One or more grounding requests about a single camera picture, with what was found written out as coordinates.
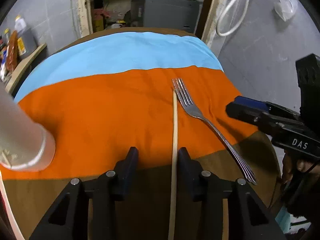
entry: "screw head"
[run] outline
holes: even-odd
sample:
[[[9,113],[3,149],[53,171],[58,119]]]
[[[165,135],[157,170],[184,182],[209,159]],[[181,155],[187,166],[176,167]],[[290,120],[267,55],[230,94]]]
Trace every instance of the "screw head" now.
[[[79,183],[79,179],[78,178],[73,178],[71,181],[70,181],[70,183],[72,184],[72,185],[77,185],[78,183]]]
[[[204,171],[201,171],[201,175],[204,176],[204,177],[210,177],[211,172],[204,170]]]
[[[107,171],[106,172],[107,177],[110,177],[110,178],[113,177],[115,174],[116,174],[115,171]]]
[[[238,182],[240,185],[244,185],[244,184],[247,183],[247,182],[245,181],[245,179],[243,179],[243,178],[237,179],[237,182]]]

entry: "plastic bag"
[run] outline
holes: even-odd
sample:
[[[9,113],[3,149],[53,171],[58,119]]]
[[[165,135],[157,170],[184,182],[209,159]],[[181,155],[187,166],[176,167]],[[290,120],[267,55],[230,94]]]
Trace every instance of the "plastic bag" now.
[[[7,51],[3,53],[3,59],[0,66],[0,79],[4,81],[5,76],[7,75],[7,68],[6,68],[6,59],[7,59]]]
[[[275,10],[284,21],[289,20],[296,13],[298,0],[279,0],[275,2]]]

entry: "grey wall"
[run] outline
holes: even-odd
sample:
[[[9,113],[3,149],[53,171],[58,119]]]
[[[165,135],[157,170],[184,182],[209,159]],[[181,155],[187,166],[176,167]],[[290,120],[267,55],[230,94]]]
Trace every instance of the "grey wall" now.
[[[295,61],[320,55],[320,33],[300,3],[295,16],[284,22],[274,11],[274,1],[250,0],[243,24],[227,37],[218,59],[244,96],[299,112]],[[240,3],[232,26],[242,14],[244,0]],[[283,150],[276,151],[281,160]]]
[[[14,30],[14,19],[20,14],[32,28],[38,44],[47,43],[48,55],[80,37],[77,0],[18,0],[0,26]]]

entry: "fork handle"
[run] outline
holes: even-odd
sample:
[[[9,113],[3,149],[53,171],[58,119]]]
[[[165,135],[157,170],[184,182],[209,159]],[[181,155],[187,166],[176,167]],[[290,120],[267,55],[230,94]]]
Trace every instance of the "fork handle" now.
[[[236,161],[237,165],[239,166],[242,174],[244,175],[245,179],[252,184],[256,185],[256,178],[255,174],[251,170],[250,166],[246,163],[246,161],[237,153],[237,151],[233,148],[233,146],[229,143],[229,141],[223,136],[223,134],[214,126],[214,124],[204,117],[203,121],[205,121],[210,127],[215,131],[215,133],[220,137],[230,154],[232,155],[233,159]]]

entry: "fork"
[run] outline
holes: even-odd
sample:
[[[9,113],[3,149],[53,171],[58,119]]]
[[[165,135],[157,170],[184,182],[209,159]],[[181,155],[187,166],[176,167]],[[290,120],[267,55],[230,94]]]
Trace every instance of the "fork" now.
[[[210,122],[206,119],[200,109],[196,106],[196,104],[191,99],[191,96],[184,85],[181,78],[172,79],[172,83],[174,86],[174,90],[178,96],[178,99],[183,107],[183,109],[187,112],[188,115],[198,118],[203,122],[206,122],[216,133],[216,135],[220,138],[223,144],[226,146],[228,151],[230,152],[233,159],[236,161],[237,165],[239,166],[243,176],[245,179],[252,183],[253,185],[257,185],[256,177],[253,171],[251,170],[250,166],[246,163],[246,161],[236,152],[233,146],[228,142],[228,140],[223,136],[223,134]]]

